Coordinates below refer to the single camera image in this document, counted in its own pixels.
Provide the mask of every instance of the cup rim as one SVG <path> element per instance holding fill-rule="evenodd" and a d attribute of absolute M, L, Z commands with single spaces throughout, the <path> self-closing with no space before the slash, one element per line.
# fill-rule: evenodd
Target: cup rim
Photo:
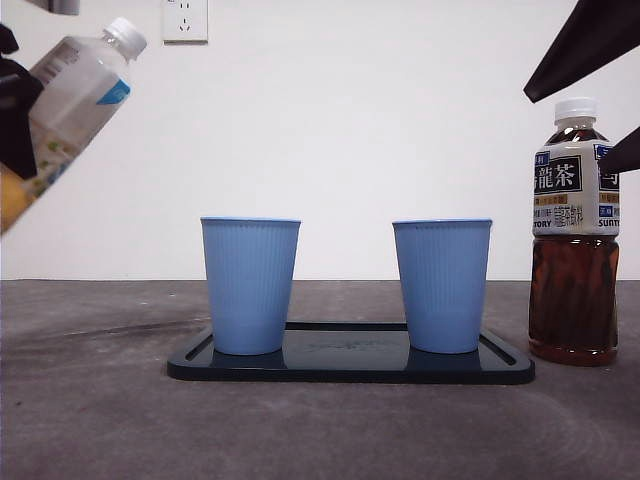
<path fill-rule="evenodd" d="M 202 216 L 200 217 L 202 223 L 205 222 L 265 222 L 265 223 L 302 223 L 302 220 L 296 220 L 292 218 L 270 218 L 270 217 L 217 217 L 217 216 Z"/>
<path fill-rule="evenodd" d="M 392 222 L 393 226 L 402 225 L 442 225 L 445 223 L 488 223 L 493 224 L 490 218 L 434 218 L 428 220 L 397 220 Z"/>

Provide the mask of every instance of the cup base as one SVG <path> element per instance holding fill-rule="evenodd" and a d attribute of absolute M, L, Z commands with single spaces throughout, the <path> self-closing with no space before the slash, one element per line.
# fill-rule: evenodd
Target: cup base
<path fill-rule="evenodd" d="M 259 349 L 259 350 L 243 350 L 243 351 L 237 351 L 237 350 L 225 350 L 225 349 L 220 349 L 219 347 L 214 348 L 215 352 L 218 353 L 224 353 L 225 355 L 234 355 L 236 357 L 251 357 L 251 356 L 256 356 L 256 355 L 268 355 L 269 353 L 274 353 L 277 352 L 278 350 L 282 350 L 282 347 L 278 347 L 275 349 Z"/>
<path fill-rule="evenodd" d="M 411 344 L 411 348 L 415 348 L 416 350 L 420 350 L 422 352 L 427 352 L 427 353 L 438 353 L 441 355 L 459 355 L 462 353 L 472 353 L 478 350 L 478 345 L 476 345 L 475 347 L 469 347 L 469 348 L 436 348 L 436 347 L 429 347 L 429 346 L 417 346 L 414 344 Z"/>

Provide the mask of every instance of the black object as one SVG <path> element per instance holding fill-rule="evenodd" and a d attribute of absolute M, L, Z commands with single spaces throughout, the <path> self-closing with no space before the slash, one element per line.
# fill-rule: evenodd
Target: black object
<path fill-rule="evenodd" d="M 0 24 L 0 52 L 15 52 L 11 30 Z M 0 58 L 0 162 L 23 179 L 37 174 L 29 131 L 29 110 L 43 87 L 13 60 Z"/>
<path fill-rule="evenodd" d="M 524 87 L 533 102 L 586 77 L 640 45 L 640 1 L 579 0 Z M 640 129 L 609 151 L 603 173 L 640 168 Z"/>
<path fill-rule="evenodd" d="M 519 384 L 534 363 L 483 331 L 478 350 L 457 355 L 411 348 L 406 323 L 288 322 L 281 350 L 226 355 L 214 350 L 211 329 L 176 351 L 167 374 L 180 380 L 366 383 Z"/>

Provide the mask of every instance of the white wall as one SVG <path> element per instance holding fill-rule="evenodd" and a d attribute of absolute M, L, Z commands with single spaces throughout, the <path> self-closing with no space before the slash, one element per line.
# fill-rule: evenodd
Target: white wall
<path fill-rule="evenodd" d="M 573 0 L 211 0 L 207 46 L 164 46 L 161 3 L 3 0 L 27 67 L 116 16 L 149 41 L 131 98 L 3 237 L 3 278 L 204 278 L 199 217 L 242 215 L 303 219 L 299 279 L 397 278 L 392 220 L 489 216 L 489 278 L 528 279 L 554 102 L 596 96 L 613 141 L 640 122 L 638 50 L 522 93 Z M 620 277 L 638 279 L 640 175 L 622 181 Z"/>

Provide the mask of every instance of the yellow object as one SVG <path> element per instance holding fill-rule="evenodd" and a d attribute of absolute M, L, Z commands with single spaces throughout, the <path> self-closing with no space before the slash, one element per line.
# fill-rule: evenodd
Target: yellow object
<path fill-rule="evenodd" d="M 2 214 L 2 233 L 4 233 L 29 208 L 29 205 L 35 201 L 35 197 L 22 188 L 24 180 L 2 164 L 0 164 L 0 180 L 2 182 L 0 213 Z"/>

